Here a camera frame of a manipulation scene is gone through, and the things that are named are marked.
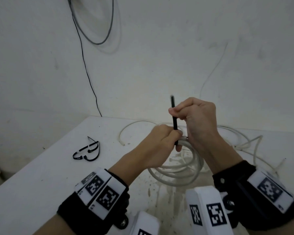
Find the black wristband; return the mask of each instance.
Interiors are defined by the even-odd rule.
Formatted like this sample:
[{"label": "black wristband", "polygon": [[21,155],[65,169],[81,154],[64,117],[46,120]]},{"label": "black wristband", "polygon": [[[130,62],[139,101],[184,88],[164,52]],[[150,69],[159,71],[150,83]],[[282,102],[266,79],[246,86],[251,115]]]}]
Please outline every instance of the black wristband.
[{"label": "black wristband", "polygon": [[[255,172],[255,166],[243,161],[213,175],[215,187],[219,191],[226,191],[230,200],[234,202],[235,217],[244,227],[255,231],[273,229],[291,221],[294,218],[294,201],[282,213],[266,196],[247,181]],[[270,181],[279,190],[288,193],[273,180]]]},{"label": "black wristband", "polygon": [[118,197],[115,204],[113,204],[104,220],[89,209],[92,201],[85,205],[76,192],[71,194],[58,208],[57,214],[66,221],[68,226],[77,235],[106,234],[113,224],[119,224],[124,219],[124,215],[127,212],[126,208],[129,205],[129,194],[127,193],[129,187],[117,175],[109,171],[107,172],[122,183],[126,189]]}]

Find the table surface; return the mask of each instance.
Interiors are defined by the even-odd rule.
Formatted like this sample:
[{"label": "table surface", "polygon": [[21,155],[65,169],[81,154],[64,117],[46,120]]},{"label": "table surface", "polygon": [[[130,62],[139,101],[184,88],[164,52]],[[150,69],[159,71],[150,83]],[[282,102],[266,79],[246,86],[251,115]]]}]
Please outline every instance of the table surface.
[{"label": "table surface", "polygon": [[[118,134],[131,122],[135,120],[90,116],[1,185],[0,234],[33,234],[56,213],[61,202],[73,192],[74,185],[98,166],[110,168],[154,126],[149,122],[138,122],[127,127],[121,135],[125,142],[122,146]],[[278,165],[286,158],[279,174],[281,181],[294,193],[294,133],[241,131],[250,138],[264,136],[259,155],[268,162]],[[231,142],[237,140],[229,131],[221,130],[220,134]],[[73,160],[73,153],[88,144],[87,136],[100,141],[99,158],[94,162]],[[174,150],[167,163],[174,161],[175,155]],[[241,155],[252,162],[250,155]],[[200,174],[189,186],[173,188],[157,182],[145,170],[130,186],[128,211],[133,215],[137,211],[147,211],[156,216],[161,221],[161,234],[192,234],[185,190],[212,185],[212,182],[208,172]],[[109,232],[117,233],[114,228]],[[235,234],[242,233],[243,229],[235,229]]]}]

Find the white wire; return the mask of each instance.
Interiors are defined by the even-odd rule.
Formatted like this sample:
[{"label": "white wire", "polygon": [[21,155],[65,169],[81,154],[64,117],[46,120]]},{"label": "white wire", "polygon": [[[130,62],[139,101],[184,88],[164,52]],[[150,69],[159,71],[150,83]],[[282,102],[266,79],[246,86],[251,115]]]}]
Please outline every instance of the white wire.
[{"label": "white wire", "polygon": [[[141,121],[136,121],[136,122],[142,122],[142,121],[156,124],[154,122],[146,121],[146,120],[141,120]],[[119,140],[120,144],[123,145],[123,146],[125,144],[121,141],[120,136],[121,136],[122,131],[127,126],[125,126],[121,130],[121,132],[119,133],[119,137],[118,137],[118,140]],[[218,125],[217,127],[233,132],[238,137],[239,140],[241,140],[241,136],[242,136],[246,140],[246,142],[244,142],[244,143],[241,143],[241,141],[239,141],[238,144],[232,144],[226,138],[223,138],[223,139],[230,146],[232,146],[235,150],[247,153],[249,155],[252,155],[253,156],[253,164],[254,164],[254,166],[257,166],[256,159],[259,159],[260,161],[267,164],[272,169],[272,172],[274,174],[276,174],[277,177],[279,177],[278,168],[282,166],[282,164],[285,161],[285,158],[279,163],[278,166],[274,167],[270,163],[266,162],[263,158],[257,156],[257,150],[258,150],[259,144],[260,144],[260,142],[261,142],[261,140],[263,138],[262,135],[259,135],[259,136],[257,136],[256,138],[253,138],[253,139],[249,139],[245,134],[243,134],[241,131],[239,131],[237,129],[231,128],[229,126],[224,126],[224,125]],[[256,145],[254,147],[253,153],[246,151],[246,149],[249,149],[251,147],[251,142],[253,142],[255,140],[257,140],[257,142],[256,142]],[[175,187],[187,186],[187,185],[191,184],[193,181],[196,180],[196,178],[199,176],[200,172],[209,171],[209,169],[207,170],[207,169],[203,168],[203,166],[204,166],[203,158],[200,157],[199,153],[188,142],[187,137],[183,136],[180,140],[178,140],[178,145],[182,145],[182,146],[184,146],[184,147],[186,147],[187,149],[190,150],[190,152],[192,153],[192,160],[190,160],[189,162],[186,162],[186,160],[184,158],[184,152],[188,151],[188,150],[182,149],[180,156],[182,158],[183,163],[181,163],[179,165],[173,165],[173,166],[162,165],[160,168],[154,168],[160,174],[160,176],[157,176],[151,169],[148,169],[149,173],[157,181],[159,181],[159,182],[161,182],[161,183],[163,183],[165,185],[168,185],[168,186],[175,186]],[[185,173],[177,174],[177,173],[180,173],[180,172],[184,172],[186,169],[190,169],[192,172],[190,172],[189,174],[185,174]],[[184,179],[184,178],[191,178],[191,179],[188,180],[187,182],[178,182],[178,181],[172,182],[172,181],[167,181],[167,180],[162,179],[162,176],[167,176],[169,178],[174,178],[174,179]]]}]

